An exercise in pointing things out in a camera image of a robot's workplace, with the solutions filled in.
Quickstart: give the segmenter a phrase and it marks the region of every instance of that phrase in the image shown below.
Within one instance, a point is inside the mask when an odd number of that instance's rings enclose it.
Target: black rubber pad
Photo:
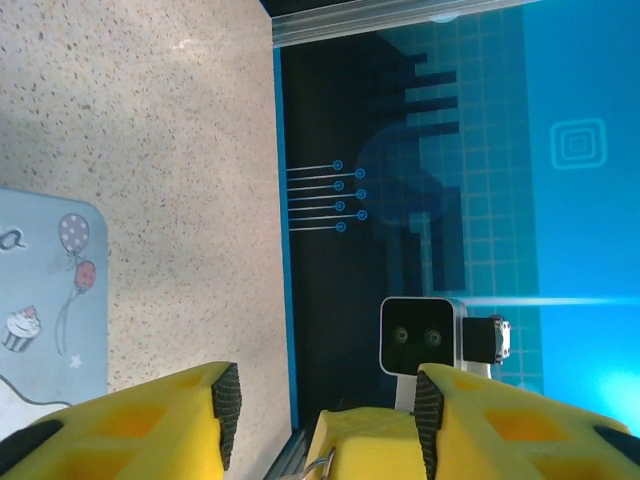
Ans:
[[[593,427],[593,429],[609,445],[640,467],[640,438],[600,425]]]
[[[220,455],[226,471],[231,464],[233,439],[236,436],[238,418],[240,417],[240,408],[242,406],[237,364],[231,364],[220,378],[211,385],[211,396],[213,397],[213,412],[220,421],[222,429]]]
[[[18,430],[2,440],[0,442],[0,476],[28,457],[61,428],[60,420],[47,420]]]
[[[416,399],[413,414],[418,428],[422,458],[427,470],[427,479],[435,480],[438,468],[436,435],[442,427],[444,395],[424,372],[418,372]]]

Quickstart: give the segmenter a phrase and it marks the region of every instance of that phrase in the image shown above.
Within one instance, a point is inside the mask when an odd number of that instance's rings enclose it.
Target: square icon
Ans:
[[[551,127],[551,162],[558,170],[601,167],[607,162],[607,135],[600,119],[558,122]]]

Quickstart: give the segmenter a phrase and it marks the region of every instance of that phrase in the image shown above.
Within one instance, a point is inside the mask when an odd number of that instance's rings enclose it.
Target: cupcake illustration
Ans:
[[[41,330],[35,307],[28,306],[9,315],[2,332],[2,344],[12,352],[23,352]]]

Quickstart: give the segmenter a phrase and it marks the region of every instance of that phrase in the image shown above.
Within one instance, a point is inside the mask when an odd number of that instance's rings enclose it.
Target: metal ring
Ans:
[[[311,462],[307,468],[302,472],[300,480],[309,480],[309,476],[316,470],[316,468],[324,465],[322,469],[322,475],[320,480],[329,480],[329,473],[331,472],[331,464],[333,463],[333,457],[336,453],[336,447],[331,447],[329,454],[326,457],[318,458]]]

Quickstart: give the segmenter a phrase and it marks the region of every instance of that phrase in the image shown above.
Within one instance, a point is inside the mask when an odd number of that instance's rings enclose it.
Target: blue edge strip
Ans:
[[[293,289],[291,283],[291,249],[289,246],[289,211],[287,197],[287,155],[284,141],[284,101],[282,95],[282,69],[280,49],[273,49],[273,72],[276,92],[276,135],[278,141],[278,179],[280,183],[280,223],[282,226],[282,262],[284,267],[284,315],[287,334],[287,361],[289,364],[289,402],[291,428],[300,427],[298,416],[298,385],[296,372],[295,336],[293,330]]]

